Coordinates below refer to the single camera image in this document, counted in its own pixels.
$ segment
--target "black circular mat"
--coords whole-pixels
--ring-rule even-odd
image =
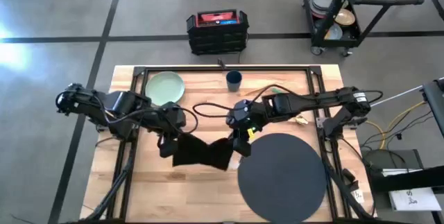
[[[299,223],[309,218],[325,195],[321,158],[303,140],[288,134],[270,134],[251,144],[251,156],[237,172],[247,205],[274,223]]]

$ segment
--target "dark blue mug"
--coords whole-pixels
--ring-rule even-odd
[[[230,92],[237,92],[241,86],[242,74],[238,71],[229,71],[227,73],[227,86]]]

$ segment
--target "green plate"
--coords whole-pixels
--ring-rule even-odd
[[[162,106],[170,101],[177,103],[184,91],[185,84],[177,73],[163,71],[148,80],[145,95],[153,104]]]

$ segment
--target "toolbox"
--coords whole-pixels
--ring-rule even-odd
[[[235,9],[198,12],[187,19],[191,52],[196,55],[240,52],[248,39],[247,14]]]

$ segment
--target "concrete floor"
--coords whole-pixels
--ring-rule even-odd
[[[54,98],[69,83],[86,84],[98,42],[58,42],[39,37],[100,37],[112,0],[1,0],[0,2],[0,223],[46,223],[51,211],[75,116],[56,114]],[[238,8],[249,16],[250,33],[306,33],[301,0],[119,0],[111,36],[184,35],[185,20],[202,10]],[[361,26],[377,12],[356,7]],[[444,20],[432,0],[391,8],[376,32],[442,31]],[[249,40],[242,64],[339,64],[345,85],[380,89],[390,97],[443,77],[442,37],[371,37],[349,58],[329,50],[309,51],[308,39]],[[237,63],[237,55],[218,55]],[[108,42],[95,88],[107,91],[117,64],[214,64],[214,56],[194,56],[187,41]],[[369,118],[386,126],[401,110],[421,100],[411,93],[374,107]],[[427,107],[412,113],[417,117]],[[359,140],[373,134],[358,129]],[[60,221],[78,218],[97,133],[86,123]],[[417,148],[425,166],[443,165],[444,141],[433,120],[404,133],[393,149]],[[393,213],[383,219],[431,223],[429,213]]]

